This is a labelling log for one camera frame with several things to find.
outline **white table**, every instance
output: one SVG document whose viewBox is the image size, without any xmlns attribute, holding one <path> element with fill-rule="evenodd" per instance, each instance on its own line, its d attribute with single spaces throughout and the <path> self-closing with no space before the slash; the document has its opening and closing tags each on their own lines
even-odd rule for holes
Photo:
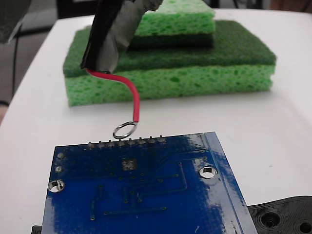
<svg viewBox="0 0 312 234">
<path fill-rule="evenodd" d="M 312 15 L 217 10 L 216 18 L 240 22 L 277 54 L 271 92 L 144 101 L 132 137 L 216 131 L 247 205 L 312 195 Z M 1 233 L 42 224 L 55 146 L 108 141 L 131 120 L 132 103 L 67 105 L 63 62 L 92 19 L 55 24 L 0 127 Z"/>
</svg>

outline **blue circuit board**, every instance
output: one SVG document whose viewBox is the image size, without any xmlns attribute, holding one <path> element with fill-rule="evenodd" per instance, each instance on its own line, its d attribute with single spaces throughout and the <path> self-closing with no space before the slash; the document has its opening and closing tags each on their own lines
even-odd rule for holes
<svg viewBox="0 0 312 234">
<path fill-rule="evenodd" d="M 256 234 L 215 133 L 55 148 L 42 234 Z"/>
</svg>

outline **metal ring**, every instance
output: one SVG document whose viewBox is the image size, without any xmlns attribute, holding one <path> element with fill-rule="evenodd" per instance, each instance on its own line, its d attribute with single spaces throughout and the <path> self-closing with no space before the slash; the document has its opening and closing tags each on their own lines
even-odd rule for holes
<svg viewBox="0 0 312 234">
<path fill-rule="evenodd" d="M 128 126 L 128 125 L 133 125 L 133 128 L 130 130 L 130 132 L 126 133 L 125 135 L 122 135 L 122 136 L 117 136 L 116 133 L 119 129 L 125 127 L 125 126 Z M 115 139 L 124 139 L 128 136 L 130 136 L 137 128 L 137 122 L 133 122 L 133 121 L 129 121 L 129 122 L 126 122 L 126 123 L 123 123 L 122 125 L 119 125 L 118 127 L 115 128 L 114 132 L 113 132 L 113 136 Z"/>
</svg>

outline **stacked sponges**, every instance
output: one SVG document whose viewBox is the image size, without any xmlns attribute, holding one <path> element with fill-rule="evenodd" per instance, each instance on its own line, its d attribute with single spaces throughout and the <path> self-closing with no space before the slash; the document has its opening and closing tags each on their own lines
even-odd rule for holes
<svg viewBox="0 0 312 234">
<path fill-rule="evenodd" d="M 130 79 L 141 99 L 269 90 L 275 55 L 239 23 L 213 17 L 201 0 L 164 1 L 143 17 L 115 74 Z M 132 100 L 124 85 L 79 68 L 89 33 L 76 33 L 64 64 L 69 105 Z"/>
</svg>

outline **mounting hole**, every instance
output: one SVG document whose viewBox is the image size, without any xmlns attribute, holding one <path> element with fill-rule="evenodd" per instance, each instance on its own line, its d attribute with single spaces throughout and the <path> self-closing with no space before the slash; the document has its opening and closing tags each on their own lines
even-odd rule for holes
<svg viewBox="0 0 312 234">
<path fill-rule="evenodd" d="M 267 228 L 273 228 L 277 226 L 280 223 L 281 219 L 278 214 L 273 212 L 268 212 L 265 215 L 262 216 L 261 222 L 267 227 Z"/>
<path fill-rule="evenodd" d="M 302 233 L 310 233 L 312 230 L 312 226 L 310 223 L 303 223 L 300 225 L 300 230 Z"/>
<path fill-rule="evenodd" d="M 204 179 L 211 179 L 215 177 L 217 174 L 217 171 L 213 167 L 203 167 L 199 170 L 199 175 L 203 177 Z"/>
<path fill-rule="evenodd" d="M 65 188 L 65 183 L 62 180 L 53 180 L 48 185 L 48 190 L 52 193 L 58 193 Z"/>
</svg>

